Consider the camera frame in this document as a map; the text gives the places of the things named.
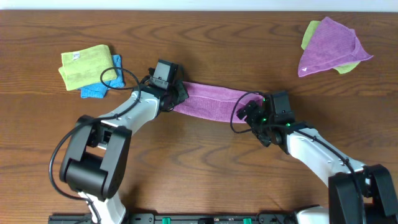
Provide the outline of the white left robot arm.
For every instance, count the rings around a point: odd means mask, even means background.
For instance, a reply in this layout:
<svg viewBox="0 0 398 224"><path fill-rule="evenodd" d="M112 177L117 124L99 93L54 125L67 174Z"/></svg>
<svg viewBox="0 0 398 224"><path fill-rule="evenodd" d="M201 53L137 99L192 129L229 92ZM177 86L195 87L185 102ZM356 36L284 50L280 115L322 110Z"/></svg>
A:
<svg viewBox="0 0 398 224"><path fill-rule="evenodd" d="M59 178L78 193L94 223L122 223L126 208L118 189L124 177L132 135L160 112L188 98L183 81L168 87L150 81L135 87L115 110L98 118L81 116L60 167Z"/></svg>

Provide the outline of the purple microfiber cloth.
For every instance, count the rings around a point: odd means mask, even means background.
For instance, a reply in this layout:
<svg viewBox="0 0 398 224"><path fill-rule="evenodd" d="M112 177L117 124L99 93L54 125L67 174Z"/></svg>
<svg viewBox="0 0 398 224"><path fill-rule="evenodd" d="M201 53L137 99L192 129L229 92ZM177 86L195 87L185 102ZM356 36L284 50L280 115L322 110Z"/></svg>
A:
<svg viewBox="0 0 398 224"><path fill-rule="evenodd" d="M211 121L228 123L237 100L245 91L225 87L183 82L188 98L174 111Z"/></svg>

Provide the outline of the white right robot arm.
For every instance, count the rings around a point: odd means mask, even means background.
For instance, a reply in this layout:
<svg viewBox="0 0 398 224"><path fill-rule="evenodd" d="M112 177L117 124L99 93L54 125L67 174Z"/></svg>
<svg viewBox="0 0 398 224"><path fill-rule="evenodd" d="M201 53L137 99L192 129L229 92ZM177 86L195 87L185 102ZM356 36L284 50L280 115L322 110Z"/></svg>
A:
<svg viewBox="0 0 398 224"><path fill-rule="evenodd" d="M296 223L397 223L397 194L390 172L350 158L291 110L268 100L250 101L236 113L265 146L274 144L305 164L328 188L328 207L295 213Z"/></svg>

